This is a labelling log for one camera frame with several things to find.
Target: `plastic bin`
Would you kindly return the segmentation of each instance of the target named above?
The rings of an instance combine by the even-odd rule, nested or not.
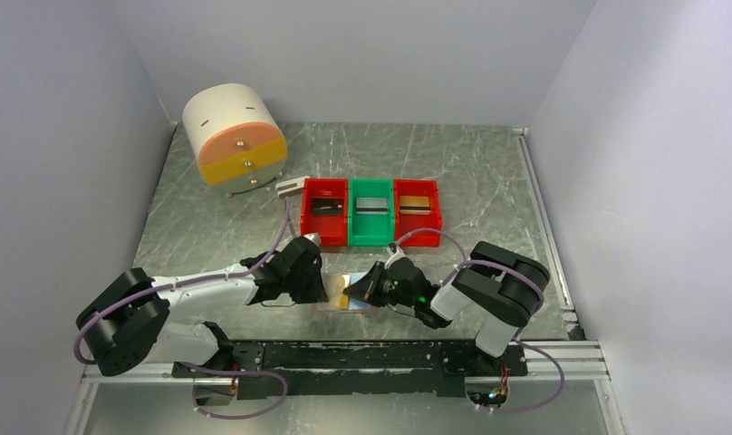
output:
[[[342,214],[316,216],[313,214],[313,198],[340,198]],[[302,234],[318,233],[325,247],[346,247],[348,237],[348,180],[306,179],[302,195]]]
[[[395,199],[392,179],[351,179],[348,245],[351,247],[385,247],[395,236]],[[357,198],[387,199],[387,213],[356,213]]]
[[[432,179],[394,179],[395,239],[413,229],[429,227],[443,228],[443,215],[438,203],[438,183]],[[400,213],[401,196],[428,197],[430,212],[427,215]],[[409,237],[400,244],[402,247],[437,247],[440,245],[440,234],[424,232]]]

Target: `yellow base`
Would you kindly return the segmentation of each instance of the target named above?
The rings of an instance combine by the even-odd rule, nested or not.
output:
[[[286,139],[281,137],[251,150],[238,152],[226,159],[200,167],[200,173],[209,186],[224,183],[249,172],[272,165],[286,158]]]

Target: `white cylindrical container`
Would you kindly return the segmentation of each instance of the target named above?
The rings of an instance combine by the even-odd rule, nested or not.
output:
[[[198,170],[209,186],[243,192],[276,178],[286,162],[286,139],[259,95],[244,84],[199,92],[182,112]]]

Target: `white wall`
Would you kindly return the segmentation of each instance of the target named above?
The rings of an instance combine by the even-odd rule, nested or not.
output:
[[[130,265],[169,122],[100,0],[0,0],[0,434],[60,433],[75,317]]]
[[[732,434],[732,1],[600,0],[528,142],[631,434]]]
[[[284,121],[528,125],[595,0],[113,0],[161,100],[253,86]]]

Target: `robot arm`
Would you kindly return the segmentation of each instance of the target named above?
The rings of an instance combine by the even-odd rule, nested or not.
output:
[[[102,374],[114,376],[140,363],[189,362],[225,370],[234,360],[233,345],[216,324],[183,324],[190,316],[226,305],[252,305],[287,293],[297,304],[327,302],[321,275],[317,235],[297,237],[268,260],[246,271],[261,257],[214,272],[181,277],[149,277],[141,268],[115,280],[78,317],[82,328],[97,313],[127,296],[150,291],[134,303],[103,317],[84,336]],[[374,306],[404,305],[431,328],[446,327],[470,304],[489,314],[476,337],[476,346],[498,357],[509,341],[539,308],[539,297],[520,279],[491,266],[462,269],[454,279],[434,285],[394,247],[387,263],[377,262],[344,293]],[[544,290],[549,274],[542,265],[501,247],[480,242],[474,260],[517,271]]]
[[[192,315],[227,305],[252,305],[287,293],[297,304],[326,302],[321,276],[320,238],[293,239],[250,275],[262,254],[239,264],[203,274],[150,277],[141,268],[121,274],[78,316],[79,329],[93,316],[121,299],[160,288],[121,308],[84,336],[105,376],[124,373],[140,363],[190,362],[230,367],[232,344],[216,324],[187,325]]]
[[[470,258],[490,266],[475,265],[459,271],[444,285],[433,285],[418,267],[392,246],[386,264],[378,262],[344,293],[374,306],[405,305],[431,328],[446,327],[462,310],[477,304],[488,317],[476,335],[476,346],[498,357],[539,309],[540,295],[524,281],[503,274],[496,265],[515,270],[544,291],[550,274],[536,261],[514,252],[478,242]]]

